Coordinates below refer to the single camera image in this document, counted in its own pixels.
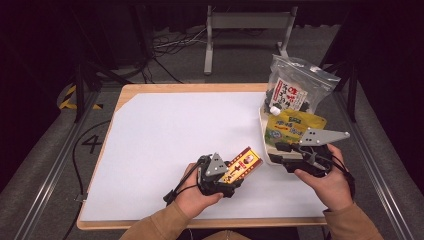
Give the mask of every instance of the clear plastic bag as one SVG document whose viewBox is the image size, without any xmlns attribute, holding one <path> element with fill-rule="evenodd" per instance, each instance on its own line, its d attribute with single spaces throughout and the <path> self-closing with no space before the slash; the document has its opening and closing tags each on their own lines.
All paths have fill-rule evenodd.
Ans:
<svg viewBox="0 0 424 240">
<path fill-rule="evenodd" d="M 314 113 L 318 103 L 336 87 L 340 78 L 300 58 L 274 55 L 264 109 L 293 109 Z"/>
</svg>

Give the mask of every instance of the table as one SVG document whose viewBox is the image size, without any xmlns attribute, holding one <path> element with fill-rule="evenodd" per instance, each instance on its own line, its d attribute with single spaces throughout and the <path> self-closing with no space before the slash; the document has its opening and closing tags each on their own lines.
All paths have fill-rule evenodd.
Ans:
<svg viewBox="0 0 424 240">
<path fill-rule="evenodd" d="M 95 180 L 96 180 L 96 176 L 98 174 L 104 174 L 104 172 L 100 171 L 102 164 L 104 166 L 104 164 L 110 163 L 110 162 L 105 162 L 105 161 L 108 161 L 108 160 L 105 160 L 105 152 L 107 150 L 110 151 L 110 147 L 108 149 L 108 144 L 111 141 L 110 137 L 111 137 L 111 134 L 113 134 L 112 130 L 113 130 L 113 127 L 114 127 L 114 123 L 117 123 L 117 121 L 118 121 L 117 117 L 116 117 L 117 116 L 116 113 L 120 110 L 122 112 L 123 109 L 128 108 L 127 103 L 129 103 L 129 101 L 131 99 L 134 100 L 136 97 L 140 97 L 140 96 L 143 96 L 143 94 L 148 94 L 148 93 L 150 93 L 150 94 L 155 94 L 155 93 L 177 93 L 177 94 L 187 93 L 187 94 L 195 94 L 195 95 L 201 94 L 201 93 L 205 93 L 205 94 L 240 93 L 241 95 L 243 95 L 245 93 L 246 94 L 248 93 L 248 94 L 258 95 L 258 94 L 264 93 L 265 90 L 266 90 L 266 84 L 126 85 L 123 88 L 121 96 L 120 96 L 120 98 L 117 102 L 117 106 L 116 106 L 116 109 L 115 109 L 115 115 L 113 117 L 112 124 L 109 127 L 109 130 L 108 130 L 108 133 L 107 133 L 107 136 L 106 136 L 106 140 L 105 140 L 105 144 L 102 147 L 102 150 L 101 150 L 101 153 L 100 153 L 100 156 L 99 156 L 99 160 L 98 160 L 97 165 L 96 165 L 95 173 L 93 174 L 93 178 L 92 178 L 91 183 L 90 183 L 90 187 L 89 187 L 89 190 L 88 190 L 88 199 L 84 203 L 84 206 L 83 206 L 82 211 L 80 213 L 79 219 L 77 221 L 77 226 L 82 230 L 126 229 L 126 228 L 129 228 L 132 224 L 134 224 L 138 219 L 141 219 L 142 217 L 144 217 L 144 216 L 138 216 L 138 217 L 135 217 L 135 218 L 133 217 L 134 219 L 132 219 L 132 220 L 122 219 L 122 217 L 120 217 L 121 219 L 114 219 L 114 220 L 110 220 L 110 219 L 106 219 L 106 220 L 105 219 L 103 219 L 103 220 L 97 219 L 97 220 L 89 220 L 89 221 L 86 220 L 86 219 L 90 219 L 90 217 L 88 217 L 88 213 L 87 213 L 87 211 L 89 211 L 87 203 L 90 200 L 90 194 L 93 194 L 93 192 L 94 192 L 93 186 L 95 186 L 94 183 L 95 183 Z M 260 149 L 257 149 L 257 146 L 254 147 L 254 149 L 257 152 L 261 152 Z M 264 172 L 261 173 L 261 169 L 264 169 L 263 171 L 277 171 L 278 174 L 274 173 L 274 175 L 273 175 L 273 174 L 270 174 L 270 172 L 266 172 L 264 174 Z M 313 190 L 310 189 L 309 187 L 307 187 L 302 182 L 300 182 L 300 180 L 298 180 L 293 174 L 288 174 L 288 173 L 284 172 L 283 170 L 284 170 L 284 168 L 282 166 L 278 169 L 278 167 L 277 168 L 275 166 L 271 167 L 271 166 L 267 165 L 266 163 L 264 163 L 264 166 L 261 166 L 259 169 L 256 170 L 257 173 L 255 171 L 255 173 L 252 173 L 252 175 L 249 176 L 248 179 L 246 179 L 246 181 L 243 183 L 241 188 L 236 189 L 236 193 L 233 196 L 233 198 L 223 199 L 223 200 L 226 200 L 227 202 L 223 203 L 223 204 L 221 204 L 221 202 L 220 202 L 219 204 L 221 204 L 221 205 L 219 206 L 219 208 L 215 208 L 215 210 L 221 209 L 221 208 L 228 209 L 228 204 L 232 204 L 231 201 L 238 201 L 237 203 L 240 203 L 240 205 L 245 204 L 250 199 L 244 198 L 244 195 L 250 194 L 249 197 L 252 197 L 252 199 L 260 199 L 261 197 L 263 197 L 263 196 L 253 196 L 252 195 L 252 192 L 258 191 L 257 190 L 258 186 L 256 186 L 256 187 L 253 186 L 253 185 L 255 185 L 255 183 L 253 182 L 253 180 L 250 180 L 250 179 L 254 179 L 255 175 L 258 177 L 262 174 L 261 176 L 264 176 L 264 175 L 265 176 L 266 175 L 274 176 L 274 177 L 278 176 L 279 179 L 277 179 L 276 181 L 272 181 L 272 182 L 273 182 L 273 184 L 277 183 L 279 185 L 281 183 L 281 188 L 283 188 L 283 189 L 284 189 L 284 186 L 285 186 L 284 184 L 287 184 L 287 186 L 294 186 L 292 184 L 295 184 L 296 186 L 300 186 L 300 188 L 301 188 L 300 190 L 298 189 L 298 187 L 290 188 L 290 189 L 296 189 L 296 191 L 289 191 L 288 189 L 284 189 L 284 191 L 272 192 L 272 195 L 274 196 L 274 198 L 269 198 L 269 197 L 266 197 L 266 198 L 268 198 L 268 199 L 278 199 L 278 202 L 276 204 L 278 204 L 278 206 L 283 205 L 282 208 L 284 208 L 284 204 L 293 205 L 293 206 L 298 205 L 298 207 L 301 206 L 302 209 L 306 208 L 305 210 L 299 210 L 299 212 L 304 211 L 304 213 L 299 213 L 300 215 L 303 214 L 302 216 L 299 215 L 299 217 L 293 217 L 293 216 L 291 216 L 291 217 L 284 217 L 283 216 L 282 217 L 282 216 L 280 216 L 280 217 L 272 217 L 272 218 L 243 217 L 243 218 L 238 218 L 238 219 L 235 219 L 235 218 L 217 219 L 216 215 L 214 215 L 213 213 L 211 214 L 211 212 L 209 212 L 209 213 L 206 213 L 205 216 L 215 216 L 215 218 L 194 219 L 190 222 L 188 227 L 189 228 L 276 227 L 276 226 L 300 226 L 300 225 L 323 225 L 323 224 L 326 224 L 325 219 L 324 219 L 324 217 L 321 213 L 321 211 L 323 209 L 325 209 L 325 207 L 324 207 L 324 205 L 322 205 L 322 203 L 320 203 L 318 198 L 315 196 Z M 119 170 L 114 169 L 114 171 L 115 171 L 114 174 L 119 174 Z M 182 174 L 183 169 L 179 170 L 179 172 L 181 172 L 181 173 L 178 173 L 178 175 Z M 172 173 L 170 173 L 169 171 L 167 171 L 167 173 L 169 173 L 169 174 L 167 174 L 167 176 L 169 176 L 169 177 L 172 175 Z M 128 173 L 125 176 L 125 178 L 126 177 L 131 178 L 130 175 L 131 174 Z M 175 180 L 174 180 L 174 182 L 171 181 L 171 185 L 169 185 L 169 189 L 171 189 L 172 187 L 175 187 L 174 183 L 175 183 L 175 185 L 177 184 L 177 182 L 175 182 Z M 249 185 L 252 186 L 252 189 L 254 189 L 254 190 L 251 190 L 251 189 L 247 190 Z M 162 197 L 162 195 L 165 195 L 166 192 L 162 193 L 162 191 L 163 190 L 161 190 L 160 193 L 159 193 L 160 196 L 158 197 L 159 198 L 158 202 L 161 203 L 160 204 L 161 207 L 165 207 L 165 203 L 162 202 L 162 199 L 160 199 L 160 198 Z M 296 198 L 297 193 L 302 195 L 302 197 L 299 197 L 301 199 L 294 199 L 294 198 Z M 116 195 L 115 192 L 113 191 L 112 187 L 111 187 L 111 189 L 108 189 L 108 194 Z M 287 199 L 278 198 L 278 196 L 281 196 L 281 194 L 286 194 L 286 196 L 288 196 Z M 254 201 L 254 202 L 253 203 L 249 202 L 249 204 L 248 204 L 249 206 L 258 205 L 257 204 L 258 201 L 256 201 L 256 202 L 255 202 L 255 200 L 252 200 L 252 201 Z M 103 203 L 99 203 L 99 202 L 93 203 L 92 202 L 92 206 L 93 205 L 99 206 L 99 205 L 102 205 L 102 204 Z M 312 213 L 312 215 L 314 215 L 314 216 L 306 216 L 306 215 L 310 214 L 309 213 L 310 210 L 312 212 L 314 212 L 314 213 Z"/>
</svg>

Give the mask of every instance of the brown sleeve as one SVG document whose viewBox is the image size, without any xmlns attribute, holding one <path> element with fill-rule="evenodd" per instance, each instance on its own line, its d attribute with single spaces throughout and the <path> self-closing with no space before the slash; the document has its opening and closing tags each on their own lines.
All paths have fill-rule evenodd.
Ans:
<svg viewBox="0 0 424 240">
<path fill-rule="evenodd" d="M 371 219 L 355 203 L 339 211 L 324 211 L 324 216 L 335 240 L 383 239 Z"/>
<path fill-rule="evenodd" d="M 121 239 L 177 239 L 189 221 L 178 205 L 172 202 L 152 216 L 136 222 L 122 235 Z"/>
</svg>

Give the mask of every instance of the yellow snack bag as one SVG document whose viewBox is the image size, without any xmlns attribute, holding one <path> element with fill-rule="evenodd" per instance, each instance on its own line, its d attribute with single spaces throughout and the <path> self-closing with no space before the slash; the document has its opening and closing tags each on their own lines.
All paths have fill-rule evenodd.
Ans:
<svg viewBox="0 0 424 240">
<path fill-rule="evenodd" d="M 320 116 L 285 109 L 277 116 L 269 114 L 265 129 L 265 142 L 275 146 L 277 142 L 295 143 L 299 142 L 305 131 L 310 128 L 323 129 L 327 120 Z"/>
</svg>

